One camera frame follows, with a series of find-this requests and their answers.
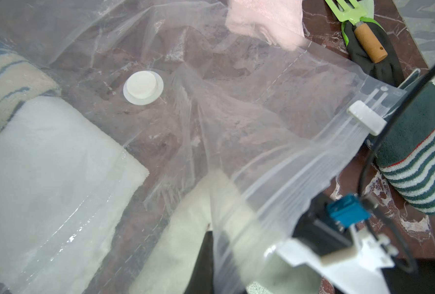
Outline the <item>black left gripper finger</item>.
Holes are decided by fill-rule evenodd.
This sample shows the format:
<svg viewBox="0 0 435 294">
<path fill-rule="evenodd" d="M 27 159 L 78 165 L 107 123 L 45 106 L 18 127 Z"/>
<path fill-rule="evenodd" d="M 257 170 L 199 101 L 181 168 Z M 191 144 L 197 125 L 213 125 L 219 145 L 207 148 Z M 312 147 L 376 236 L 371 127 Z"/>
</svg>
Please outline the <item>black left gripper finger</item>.
<svg viewBox="0 0 435 294">
<path fill-rule="evenodd" d="M 209 225 L 200 246 L 197 260 L 184 294 L 213 294 L 213 272 L 213 229 Z"/>
</svg>

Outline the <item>light green towel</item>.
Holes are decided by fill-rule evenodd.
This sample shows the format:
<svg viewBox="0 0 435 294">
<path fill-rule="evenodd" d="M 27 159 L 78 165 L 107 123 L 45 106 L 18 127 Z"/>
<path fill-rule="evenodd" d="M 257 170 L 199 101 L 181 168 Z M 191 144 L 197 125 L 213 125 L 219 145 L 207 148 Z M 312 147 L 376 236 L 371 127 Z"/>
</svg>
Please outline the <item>light green towel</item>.
<svg viewBox="0 0 435 294">
<path fill-rule="evenodd" d="M 205 176 L 174 210 L 137 279 L 132 294 L 182 294 L 192 277 L 205 235 L 212 231 L 212 192 L 220 200 L 236 198 L 239 191 L 221 170 Z M 249 294 L 316 294 L 321 276 L 306 265 L 290 267 L 272 255 L 261 275 L 248 284 Z"/>
</svg>

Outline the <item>clear plastic vacuum bag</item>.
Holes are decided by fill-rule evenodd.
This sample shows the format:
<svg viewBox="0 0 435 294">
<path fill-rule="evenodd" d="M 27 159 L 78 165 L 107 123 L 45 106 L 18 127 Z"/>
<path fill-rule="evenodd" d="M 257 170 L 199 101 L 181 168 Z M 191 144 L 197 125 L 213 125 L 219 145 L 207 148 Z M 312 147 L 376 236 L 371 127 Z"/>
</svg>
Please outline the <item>clear plastic vacuum bag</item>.
<svg viewBox="0 0 435 294">
<path fill-rule="evenodd" d="M 288 51 L 235 34 L 227 12 L 222 1 L 0 1 L 0 41 L 149 172 L 81 294 L 131 294 L 174 210 L 218 170 L 240 194 L 210 195 L 214 294 L 248 294 L 369 135 L 347 109 L 360 100 L 384 119 L 404 95 L 307 39 Z M 144 106 L 123 95 L 139 71 L 164 81 Z"/>
</svg>

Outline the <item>green white striped towel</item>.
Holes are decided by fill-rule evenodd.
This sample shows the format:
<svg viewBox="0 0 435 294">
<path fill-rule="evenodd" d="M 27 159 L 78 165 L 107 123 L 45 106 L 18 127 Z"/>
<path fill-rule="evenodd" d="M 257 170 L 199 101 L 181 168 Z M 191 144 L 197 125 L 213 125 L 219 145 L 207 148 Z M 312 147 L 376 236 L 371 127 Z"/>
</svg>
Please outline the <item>green white striped towel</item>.
<svg viewBox="0 0 435 294">
<path fill-rule="evenodd" d="M 407 203 L 435 214 L 435 77 L 396 121 L 375 162 Z"/>
</svg>

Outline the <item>blue patterned towel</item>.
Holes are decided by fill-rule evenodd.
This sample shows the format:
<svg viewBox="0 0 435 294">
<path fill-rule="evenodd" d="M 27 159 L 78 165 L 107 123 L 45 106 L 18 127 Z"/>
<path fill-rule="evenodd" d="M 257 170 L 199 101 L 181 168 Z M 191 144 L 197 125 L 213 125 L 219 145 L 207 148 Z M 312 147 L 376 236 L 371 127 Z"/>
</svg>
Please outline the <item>blue patterned towel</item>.
<svg viewBox="0 0 435 294">
<path fill-rule="evenodd" d="M 0 41 L 0 132 L 28 100 L 60 94 L 53 79 Z"/>
</svg>

